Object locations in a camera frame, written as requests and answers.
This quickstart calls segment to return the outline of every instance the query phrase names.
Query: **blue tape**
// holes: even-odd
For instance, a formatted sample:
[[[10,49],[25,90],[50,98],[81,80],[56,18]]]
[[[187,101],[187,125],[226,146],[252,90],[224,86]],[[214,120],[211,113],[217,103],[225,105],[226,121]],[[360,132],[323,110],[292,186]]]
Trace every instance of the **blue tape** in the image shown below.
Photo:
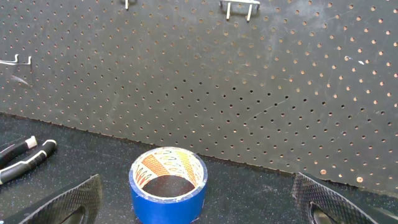
[[[201,168],[203,169],[203,179],[201,182],[197,183],[197,186],[191,192],[174,198],[162,198],[150,195],[137,186],[136,181],[134,181],[134,175],[137,174],[135,170],[137,163],[140,163],[143,158],[150,156],[155,152],[159,152],[161,150],[170,151],[174,149],[183,151],[197,159],[197,162],[200,163]],[[144,153],[133,163],[129,172],[132,206],[137,218],[140,219],[143,224],[191,223],[199,216],[205,203],[207,177],[207,168],[205,163],[196,154],[188,150],[175,147],[163,147]]]

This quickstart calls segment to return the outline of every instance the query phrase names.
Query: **black handle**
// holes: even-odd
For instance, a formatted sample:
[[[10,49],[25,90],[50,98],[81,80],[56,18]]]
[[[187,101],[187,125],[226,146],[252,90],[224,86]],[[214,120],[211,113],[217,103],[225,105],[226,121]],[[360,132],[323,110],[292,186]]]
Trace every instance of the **black handle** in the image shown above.
[[[16,177],[41,164],[54,152],[56,146],[57,143],[54,140],[47,140],[43,143],[43,145],[39,146],[32,155],[26,157],[22,161],[0,170],[0,185],[15,179]]]
[[[15,143],[0,151],[0,169],[6,166],[6,164],[13,160],[15,157],[21,155],[22,153],[28,151],[36,145],[36,138],[35,136],[32,136],[25,141]]]

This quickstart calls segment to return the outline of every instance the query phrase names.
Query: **tape roll core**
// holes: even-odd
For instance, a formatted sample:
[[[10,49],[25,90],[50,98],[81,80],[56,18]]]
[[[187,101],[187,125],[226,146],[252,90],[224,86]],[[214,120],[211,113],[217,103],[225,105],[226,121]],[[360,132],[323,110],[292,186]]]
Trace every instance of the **tape roll core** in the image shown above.
[[[160,197],[143,190],[151,180],[164,175],[184,178],[194,188],[176,197]],[[129,172],[132,206],[137,218],[143,224],[192,222],[204,204],[207,177],[205,163],[186,149],[160,147],[142,154]]]

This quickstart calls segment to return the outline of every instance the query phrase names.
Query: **pegboard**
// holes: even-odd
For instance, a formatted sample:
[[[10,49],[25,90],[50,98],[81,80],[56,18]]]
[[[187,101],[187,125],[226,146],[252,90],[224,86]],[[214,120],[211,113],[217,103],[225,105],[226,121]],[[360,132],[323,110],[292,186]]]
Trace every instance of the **pegboard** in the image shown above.
[[[397,1],[2,1],[0,111],[398,192]]]

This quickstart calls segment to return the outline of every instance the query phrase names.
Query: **black table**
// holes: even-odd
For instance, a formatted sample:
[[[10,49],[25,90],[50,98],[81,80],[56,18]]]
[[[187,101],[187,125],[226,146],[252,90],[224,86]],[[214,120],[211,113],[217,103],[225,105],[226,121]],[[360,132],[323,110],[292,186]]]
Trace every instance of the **black table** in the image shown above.
[[[131,209],[128,172],[156,146],[0,113],[0,149],[35,135],[54,139],[53,156],[23,177],[0,186],[0,220],[91,174],[100,174],[104,205],[97,223],[139,223]],[[195,223],[297,223],[290,174],[201,156],[208,168],[205,206]],[[398,213],[398,199],[334,184],[362,203]]]

